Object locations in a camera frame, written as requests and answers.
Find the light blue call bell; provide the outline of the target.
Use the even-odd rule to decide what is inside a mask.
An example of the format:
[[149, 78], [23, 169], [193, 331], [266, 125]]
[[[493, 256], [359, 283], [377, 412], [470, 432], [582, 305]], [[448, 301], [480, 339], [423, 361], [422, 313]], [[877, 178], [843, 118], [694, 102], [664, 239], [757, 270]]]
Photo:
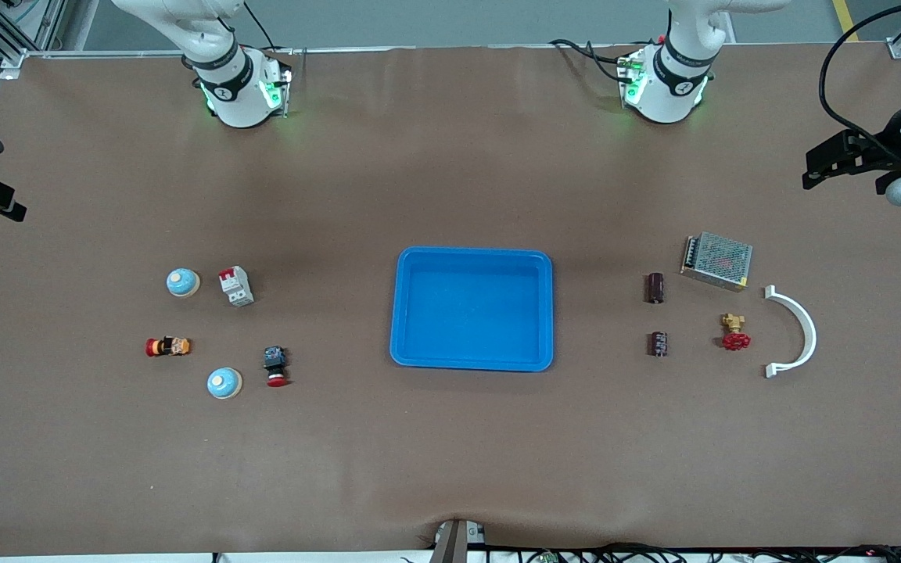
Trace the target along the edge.
[[243, 378], [236, 368], [215, 368], [208, 375], [205, 387], [212, 398], [227, 400], [241, 392]]
[[188, 298], [200, 288], [199, 274], [189, 268], [175, 268], [166, 275], [165, 286], [167, 291], [175, 298]]

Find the metal mesh power supply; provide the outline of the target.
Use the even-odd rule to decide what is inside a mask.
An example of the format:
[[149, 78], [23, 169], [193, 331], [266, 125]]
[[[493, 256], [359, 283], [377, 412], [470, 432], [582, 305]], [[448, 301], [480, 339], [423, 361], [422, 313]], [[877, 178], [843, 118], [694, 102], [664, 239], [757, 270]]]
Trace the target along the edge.
[[702, 231], [687, 238], [680, 274], [727, 291], [748, 288], [753, 246]]

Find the brass valve red handwheel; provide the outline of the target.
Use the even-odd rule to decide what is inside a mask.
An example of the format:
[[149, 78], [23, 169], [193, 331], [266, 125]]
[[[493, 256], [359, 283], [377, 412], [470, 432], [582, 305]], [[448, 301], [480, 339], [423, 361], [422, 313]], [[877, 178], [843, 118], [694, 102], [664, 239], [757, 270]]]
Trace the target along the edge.
[[746, 320], [743, 316], [726, 313], [721, 317], [725, 332], [721, 345], [725, 350], [744, 350], [751, 345], [751, 336], [744, 332]]

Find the white red circuit breaker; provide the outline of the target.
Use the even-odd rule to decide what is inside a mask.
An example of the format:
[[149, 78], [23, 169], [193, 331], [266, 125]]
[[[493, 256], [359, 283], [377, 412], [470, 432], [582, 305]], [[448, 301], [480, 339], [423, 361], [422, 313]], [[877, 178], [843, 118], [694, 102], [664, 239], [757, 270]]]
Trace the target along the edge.
[[255, 302], [255, 296], [248, 282], [247, 272], [240, 266], [225, 268], [218, 272], [221, 291], [228, 297], [234, 307], [245, 307]]

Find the red mushroom pushbutton black body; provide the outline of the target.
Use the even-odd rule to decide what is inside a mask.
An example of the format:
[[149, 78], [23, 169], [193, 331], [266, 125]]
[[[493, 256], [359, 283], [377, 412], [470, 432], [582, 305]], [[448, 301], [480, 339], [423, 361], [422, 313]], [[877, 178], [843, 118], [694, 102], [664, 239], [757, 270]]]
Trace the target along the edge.
[[264, 370], [266, 371], [266, 385], [271, 388], [285, 387], [289, 384], [289, 376], [286, 373], [289, 366], [286, 351], [281, 346], [269, 346], [264, 349]]

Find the brown table mat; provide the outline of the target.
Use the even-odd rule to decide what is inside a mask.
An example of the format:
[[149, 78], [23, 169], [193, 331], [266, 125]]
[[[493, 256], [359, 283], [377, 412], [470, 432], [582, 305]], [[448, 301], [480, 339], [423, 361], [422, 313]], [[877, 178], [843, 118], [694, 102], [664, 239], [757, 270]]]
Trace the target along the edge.
[[[824, 53], [729, 48], [673, 126], [554, 49], [312, 54], [251, 131], [176, 59], [25, 62], [0, 84], [29, 208], [0, 217], [0, 556], [408, 550], [453, 518], [529, 547], [901, 546], [901, 208], [870, 175], [801, 186], [835, 131]], [[747, 289], [680, 274], [702, 231], [753, 246]], [[546, 253], [553, 364], [394, 363], [411, 246]], [[766, 285], [818, 332], [770, 380], [803, 332]], [[164, 336], [190, 353], [148, 357]]]

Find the blue plastic tray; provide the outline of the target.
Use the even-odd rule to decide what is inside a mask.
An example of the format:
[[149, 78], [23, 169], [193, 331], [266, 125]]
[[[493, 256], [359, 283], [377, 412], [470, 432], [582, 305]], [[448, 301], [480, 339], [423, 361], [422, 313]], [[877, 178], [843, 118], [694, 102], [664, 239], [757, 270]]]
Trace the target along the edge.
[[546, 371], [555, 358], [553, 261], [535, 249], [407, 247], [389, 355], [409, 368]]

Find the grey metal clamp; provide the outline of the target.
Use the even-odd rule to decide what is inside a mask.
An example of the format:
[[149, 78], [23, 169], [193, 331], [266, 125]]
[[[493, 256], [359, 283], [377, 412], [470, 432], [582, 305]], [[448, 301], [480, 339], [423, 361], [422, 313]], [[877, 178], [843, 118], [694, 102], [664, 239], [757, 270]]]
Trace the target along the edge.
[[485, 526], [478, 522], [454, 519], [436, 528], [435, 545], [429, 563], [468, 563], [471, 547], [486, 545]]

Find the white curved plastic bracket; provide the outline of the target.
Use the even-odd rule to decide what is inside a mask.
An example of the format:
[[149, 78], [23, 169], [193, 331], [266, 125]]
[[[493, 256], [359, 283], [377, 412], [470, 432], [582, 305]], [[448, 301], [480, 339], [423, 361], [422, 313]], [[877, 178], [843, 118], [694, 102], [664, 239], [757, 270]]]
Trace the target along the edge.
[[817, 349], [818, 332], [809, 311], [806, 310], [801, 303], [798, 303], [797, 300], [784, 295], [784, 293], [778, 292], [775, 285], [765, 286], [764, 299], [768, 299], [770, 302], [779, 303], [781, 306], [785, 307], [785, 309], [789, 310], [790, 313], [796, 317], [803, 332], [803, 350], [801, 350], [801, 353], [799, 353], [796, 359], [787, 361], [787, 363], [772, 361], [772, 363], [765, 366], [764, 377], [770, 380], [770, 378], [775, 378], [776, 375], [783, 373], [783, 371], [794, 370], [794, 368], [807, 364], [808, 361], [812, 359], [812, 356], [814, 356], [815, 350]]

